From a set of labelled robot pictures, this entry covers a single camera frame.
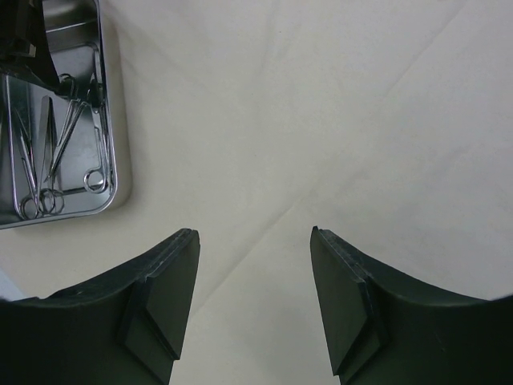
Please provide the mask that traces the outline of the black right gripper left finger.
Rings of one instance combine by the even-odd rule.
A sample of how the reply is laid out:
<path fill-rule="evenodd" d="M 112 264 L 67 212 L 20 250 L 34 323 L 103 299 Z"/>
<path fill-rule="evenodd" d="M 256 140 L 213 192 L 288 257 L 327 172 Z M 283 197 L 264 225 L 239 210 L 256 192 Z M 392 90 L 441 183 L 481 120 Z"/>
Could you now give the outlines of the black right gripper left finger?
<path fill-rule="evenodd" d="M 200 256 L 181 229 L 47 298 L 1 302 L 4 384 L 166 384 L 180 358 Z"/>

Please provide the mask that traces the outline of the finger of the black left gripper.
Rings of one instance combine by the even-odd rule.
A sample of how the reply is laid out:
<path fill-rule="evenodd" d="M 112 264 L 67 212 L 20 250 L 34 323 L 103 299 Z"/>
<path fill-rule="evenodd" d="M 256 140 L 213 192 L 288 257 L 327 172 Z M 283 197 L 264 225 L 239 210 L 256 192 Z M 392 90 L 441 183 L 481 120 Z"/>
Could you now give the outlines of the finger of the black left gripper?
<path fill-rule="evenodd" d="M 1 73 L 58 94 L 41 1 L 1 2 Z"/>

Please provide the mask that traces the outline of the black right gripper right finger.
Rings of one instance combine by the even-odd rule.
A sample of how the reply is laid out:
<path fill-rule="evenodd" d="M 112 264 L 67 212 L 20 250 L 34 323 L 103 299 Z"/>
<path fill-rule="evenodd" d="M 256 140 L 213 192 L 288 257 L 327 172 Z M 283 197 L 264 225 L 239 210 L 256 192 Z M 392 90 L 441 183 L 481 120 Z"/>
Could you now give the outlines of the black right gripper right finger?
<path fill-rule="evenodd" d="M 342 384 L 509 384 L 512 298 L 413 278 L 328 229 L 310 253 L 332 372 Z"/>

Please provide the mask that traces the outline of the metal instrument tray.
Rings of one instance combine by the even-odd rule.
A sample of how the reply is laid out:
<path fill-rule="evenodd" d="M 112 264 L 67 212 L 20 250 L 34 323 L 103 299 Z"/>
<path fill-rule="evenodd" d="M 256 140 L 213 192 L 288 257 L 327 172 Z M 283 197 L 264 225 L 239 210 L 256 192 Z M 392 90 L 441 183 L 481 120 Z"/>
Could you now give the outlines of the metal instrument tray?
<path fill-rule="evenodd" d="M 56 94 L 1 73 L 1 227 L 13 229 L 121 206 L 131 191 L 131 161 L 120 67 L 119 36 L 104 1 L 41 1 L 50 54 L 61 82 Z M 91 76 L 103 85 L 108 131 L 110 180 L 107 189 L 88 192 L 83 178 L 99 163 L 87 92 Z M 38 193 L 41 216 L 22 219 L 19 204 L 28 194 L 14 135 L 17 109 L 29 130 L 32 151 L 38 139 L 41 99 L 55 110 L 55 152 Z"/>

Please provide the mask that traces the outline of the beige cloth wrap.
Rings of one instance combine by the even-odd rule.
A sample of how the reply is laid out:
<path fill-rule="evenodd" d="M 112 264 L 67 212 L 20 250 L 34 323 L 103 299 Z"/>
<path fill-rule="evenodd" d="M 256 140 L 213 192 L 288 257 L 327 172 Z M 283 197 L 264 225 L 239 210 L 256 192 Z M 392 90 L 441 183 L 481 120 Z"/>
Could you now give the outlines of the beige cloth wrap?
<path fill-rule="evenodd" d="M 509 1 L 107 1 L 132 189 L 1 233 L 45 296 L 200 232 L 198 299 L 245 259 L 291 271 L 312 227 L 449 290 L 512 290 Z"/>

